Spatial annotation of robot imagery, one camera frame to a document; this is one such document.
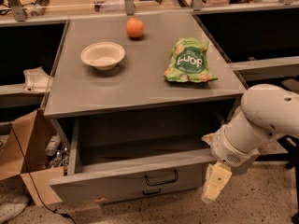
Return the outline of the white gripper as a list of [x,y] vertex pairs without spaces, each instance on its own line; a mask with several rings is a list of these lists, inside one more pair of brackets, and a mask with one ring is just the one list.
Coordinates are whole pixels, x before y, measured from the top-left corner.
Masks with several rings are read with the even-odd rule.
[[211,154],[217,161],[206,168],[202,201],[213,203],[234,175],[243,175],[255,162],[259,151],[255,146],[259,138],[252,127],[222,125],[214,134],[205,134],[201,140],[210,145]]

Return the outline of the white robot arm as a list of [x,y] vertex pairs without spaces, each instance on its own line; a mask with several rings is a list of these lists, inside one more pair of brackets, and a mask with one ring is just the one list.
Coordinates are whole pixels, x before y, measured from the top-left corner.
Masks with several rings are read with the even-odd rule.
[[270,84],[247,89],[239,112],[216,132],[202,137],[216,160],[206,169],[202,201],[215,202],[233,168],[248,161],[258,147],[285,135],[299,138],[299,94]]

